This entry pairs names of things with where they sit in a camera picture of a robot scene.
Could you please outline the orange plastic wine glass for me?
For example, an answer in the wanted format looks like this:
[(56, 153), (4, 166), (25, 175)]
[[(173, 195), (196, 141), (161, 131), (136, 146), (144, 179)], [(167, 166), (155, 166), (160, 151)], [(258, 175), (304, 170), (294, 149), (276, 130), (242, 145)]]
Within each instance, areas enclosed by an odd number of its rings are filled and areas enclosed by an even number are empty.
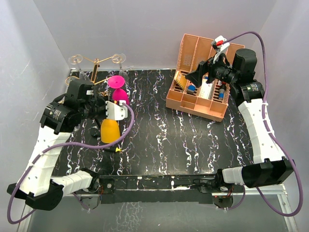
[(120, 129), (117, 121), (104, 119), (100, 127), (100, 137), (103, 143), (113, 143), (120, 138)]

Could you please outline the pink plastic wine glass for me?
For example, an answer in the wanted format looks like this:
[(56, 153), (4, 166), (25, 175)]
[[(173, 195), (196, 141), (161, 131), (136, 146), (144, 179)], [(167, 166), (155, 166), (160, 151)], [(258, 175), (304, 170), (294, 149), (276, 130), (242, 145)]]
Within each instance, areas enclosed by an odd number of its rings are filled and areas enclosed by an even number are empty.
[(108, 85), (114, 90), (112, 99), (114, 101), (124, 100), (129, 105), (128, 95), (122, 87), (125, 85), (125, 79), (120, 75), (114, 75), (108, 80)]

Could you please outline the clear wine glass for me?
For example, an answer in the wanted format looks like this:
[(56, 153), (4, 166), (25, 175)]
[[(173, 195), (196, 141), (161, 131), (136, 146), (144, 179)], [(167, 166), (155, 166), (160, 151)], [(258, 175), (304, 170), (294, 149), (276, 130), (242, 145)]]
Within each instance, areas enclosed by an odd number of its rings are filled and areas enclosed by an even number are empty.
[(123, 53), (114, 54), (112, 56), (112, 62), (119, 65), (119, 75), (123, 78), (127, 78), (126, 72), (122, 68), (122, 63), (125, 62), (126, 56)]
[(69, 86), (70, 82), (71, 82), (72, 80), (75, 80), (75, 79), (78, 79), (78, 77), (76, 77), (76, 76), (69, 76), (69, 77), (66, 78), (65, 84), (66, 84), (67, 86)]
[(87, 80), (89, 81), (89, 77), (87, 76), (87, 74), (82, 71), (81, 67), (80, 67), (80, 63), (83, 61), (83, 56), (80, 54), (76, 54), (76, 55), (72, 55), (69, 58), (69, 63), (72, 65), (75, 65), (77, 68), (77, 71), (79, 72), (79, 78), (83, 79), (83, 80)]

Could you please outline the gold wire wine glass rack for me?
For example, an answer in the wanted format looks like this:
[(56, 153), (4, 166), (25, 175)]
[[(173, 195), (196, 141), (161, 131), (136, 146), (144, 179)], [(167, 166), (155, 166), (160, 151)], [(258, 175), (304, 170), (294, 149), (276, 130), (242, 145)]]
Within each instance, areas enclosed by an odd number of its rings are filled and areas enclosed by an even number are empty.
[[(112, 94), (114, 90), (109, 87), (108, 80), (111, 78), (106, 78), (98, 80), (98, 70), (102, 62), (111, 60), (112, 56), (105, 59), (88, 59), (83, 56), (83, 61), (80, 63), (82, 71), (84, 71), (89, 77), (89, 81), (83, 80), (77, 76), (78, 79), (72, 80), (68, 86), (68, 94), (64, 97), (64, 103), (68, 103), (71, 108), (75, 108), (82, 115), (82, 107), (90, 101), (91, 99), (104, 99), (105, 101), (111, 101), (118, 103), (112, 99)], [(104, 119), (87, 119), (95, 121), (98, 133), (94, 136), (100, 137), (100, 127)]]

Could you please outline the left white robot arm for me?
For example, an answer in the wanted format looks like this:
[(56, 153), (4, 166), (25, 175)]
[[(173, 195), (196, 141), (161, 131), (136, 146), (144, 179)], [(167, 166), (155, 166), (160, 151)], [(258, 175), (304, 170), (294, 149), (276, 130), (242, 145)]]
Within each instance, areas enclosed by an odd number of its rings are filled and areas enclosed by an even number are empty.
[(61, 199), (73, 192), (86, 189), (94, 193), (100, 181), (93, 171), (84, 169), (63, 177), (52, 177), (61, 150), (70, 146), (68, 138), (85, 119), (105, 113), (105, 99), (95, 93), (91, 81), (74, 79), (68, 90), (49, 103), (40, 119), (39, 135), (27, 168), (16, 184), (7, 192), (25, 200), (33, 209), (50, 211)]

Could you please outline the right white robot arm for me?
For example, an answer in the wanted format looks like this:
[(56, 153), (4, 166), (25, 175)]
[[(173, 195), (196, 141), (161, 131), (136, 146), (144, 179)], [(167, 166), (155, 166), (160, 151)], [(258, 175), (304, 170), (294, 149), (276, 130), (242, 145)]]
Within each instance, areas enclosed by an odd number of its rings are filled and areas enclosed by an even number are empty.
[(230, 95), (241, 113), (253, 147), (253, 164), (244, 167), (225, 168), (217, 172), (215, 186), (225, 192), (235, 185), (249, 188), (277, 185), (284, 182), (293, 172), (290, 161), (282, 149), (271, 138), (273, 130), (266, 128), (270, 120), (266, 115), (263, 85), (254, 79), (257, 64), (256, 53), (247, 48), (238, 49), (230, 64), (224, 53), (207, 61), (201, 61), (197, 69), (185, 78), (196, 87), (207, 82), (220, 80), (229, 84)]

